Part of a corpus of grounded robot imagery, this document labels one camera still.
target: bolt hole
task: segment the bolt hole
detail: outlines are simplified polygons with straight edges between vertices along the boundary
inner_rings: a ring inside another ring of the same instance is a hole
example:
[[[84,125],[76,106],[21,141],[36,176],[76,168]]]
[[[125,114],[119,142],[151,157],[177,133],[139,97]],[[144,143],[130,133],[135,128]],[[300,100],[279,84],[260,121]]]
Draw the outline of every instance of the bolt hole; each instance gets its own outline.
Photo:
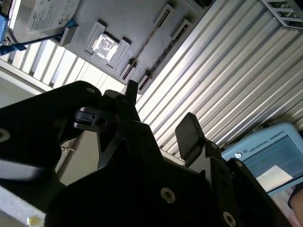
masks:
[[[171,199],[171,198],[172,198],[172,196],[171,196],[170,192],[165,192],[165,193],[164,193],[164,195],[165,195],[167,198],[169,198],[169,199]]]
[[[96,122],[96,125],[97,126],[104,126],[104,125],[106,125],[107,124],[107,121],[106,121],[106,119],[105,118],[100,118],[100,119],[98,119],[97,120],[97,122]]]
[[[232,222],[232,218],[230,216],[226,216],[226,219],[229,221],[229,222]]]

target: metal frame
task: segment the metal frame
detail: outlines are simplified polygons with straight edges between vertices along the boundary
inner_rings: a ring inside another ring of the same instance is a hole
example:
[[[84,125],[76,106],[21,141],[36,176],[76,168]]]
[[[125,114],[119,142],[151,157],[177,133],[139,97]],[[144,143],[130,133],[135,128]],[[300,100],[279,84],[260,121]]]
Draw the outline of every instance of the metal frame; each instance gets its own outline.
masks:
[[[285,0],[292,8],[291,9],[280,9],[272,7],[269,2],[280,2],[279,0],[262,0],[264,5],[269,9],[269,11],[280,21],[280,23],[287,28],[291,28],[293,30],[303,30],[303,27],[295,27],[288,25],[285,21],[296,21],[302,22],[303,25],[303,12],[297,6],[297,4],[293,0]],[[278,12],[295,12],[300,18],[291,18],[291,17],[281,17]]]
[[[27,225],[28,218],[36,217],[44,220],[45,213],[21,199],[11,191],[0,186],[0,208],[6,214]]]

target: light blue device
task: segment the light blue device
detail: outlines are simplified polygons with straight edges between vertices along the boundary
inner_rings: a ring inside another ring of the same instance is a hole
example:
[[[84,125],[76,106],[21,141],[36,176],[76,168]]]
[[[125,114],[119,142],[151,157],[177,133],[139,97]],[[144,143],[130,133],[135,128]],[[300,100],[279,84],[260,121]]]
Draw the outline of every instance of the light blue device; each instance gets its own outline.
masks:
[[[222,157],[241,160],[270,196],[303,182],[303,139],[291,123],[255,132]]]

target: hard drive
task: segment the hard drive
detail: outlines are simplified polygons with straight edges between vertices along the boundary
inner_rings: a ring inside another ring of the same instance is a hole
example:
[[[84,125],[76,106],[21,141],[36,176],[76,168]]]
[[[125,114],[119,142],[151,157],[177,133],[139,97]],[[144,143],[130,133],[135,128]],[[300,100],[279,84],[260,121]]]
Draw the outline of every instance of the hard drive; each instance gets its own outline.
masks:
[[[9,17],[4,45],[20,44],[59,34],[72,19],[80,0],[4,0]]]

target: screw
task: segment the screw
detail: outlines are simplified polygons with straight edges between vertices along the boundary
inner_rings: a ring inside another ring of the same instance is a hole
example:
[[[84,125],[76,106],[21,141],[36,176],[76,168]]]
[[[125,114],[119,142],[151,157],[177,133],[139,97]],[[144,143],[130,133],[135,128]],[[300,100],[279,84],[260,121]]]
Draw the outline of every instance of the screw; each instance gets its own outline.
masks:
[[[226,211],[224,211],[223,212],[223,218],[224,218],[224,220],[226,221],[226,223],[230,226],[230,227],[235,227],[236,226],[236,220],[233,218],[233,216],[230,214],[230,213],[228,213],[228,212],[226,212]]]
[[[174,192],[169,188],[162,188],[161,196],[169,204],[173,204],[176,200]]]
[[[238,167],[242,167],[243,166],[243,164],[241,162],[239,162],[239,161],[236,161],[236,164],[237,164]]]
[[[215,148],[215,149],[217,149],[217,148],[218,148],[218,146],[217,146],[217,145],[215,145],[214,143],[212,143],[212,147],[213,147],[213,148]]]
[[[10,133],[5,129],[0,129],[0,143],[6,142],[10,139]]]
[[[7,37],[4,38],[3,44],[6,45],[6,46],[9,45],[9,40],[8,40]]]
[[[95,90],[94,89],[92,89],[92,88],[87,88],[87,90],[90,92],[90,93],[95,93]]]

